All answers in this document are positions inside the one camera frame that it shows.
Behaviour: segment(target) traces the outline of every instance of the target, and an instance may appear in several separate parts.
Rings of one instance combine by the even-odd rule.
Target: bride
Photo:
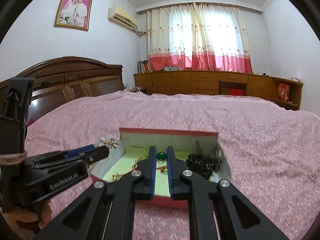
[[[63,20],[70,25],[75,25],[77,3],[78,0],[69,0],[61,10],[64,13]]]

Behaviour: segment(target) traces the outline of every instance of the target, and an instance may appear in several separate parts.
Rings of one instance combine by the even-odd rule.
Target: green bead
[[[157,153],[157,160],[164,161],[167,158],[167,155],[164,151]]]

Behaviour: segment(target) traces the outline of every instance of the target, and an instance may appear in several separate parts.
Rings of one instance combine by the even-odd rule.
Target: silver bolt
[[[141,175],[141,171],[139,171],[139,170],[132,171],[131,175],[134,177],[139,177]]]
[[[222,181],[220,181],[220,185],[223,187],[229,187],[230,186],[230,182],[226,179],[223,179]]]
[[[193,174],[193,172],[192,172],[192,171],[189,171],[189,170],[184,170],[184,171],[182,172],[182,174],[183,174],[184,176],[186,176],[186,177],[190,177],[190,176]]]
[[[96,181],[94,183],[95,188],[102,188],[104,186],[104,183],[102,181]]]

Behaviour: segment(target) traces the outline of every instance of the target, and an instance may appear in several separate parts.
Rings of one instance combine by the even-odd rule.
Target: headboard panel
[[[36,120],[70,100],[123,90],[122,65],[108,65],[83,57],[51,59],[21,72],[16,77],[35,77],[29,117]],[[3,109],[9,80],[0,83]]]

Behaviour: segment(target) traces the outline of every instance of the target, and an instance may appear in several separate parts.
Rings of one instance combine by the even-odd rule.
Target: pink strap
[[[27,158],[27,151],[23,153],[0,155],[0,166],[10,166],[22,163]]]

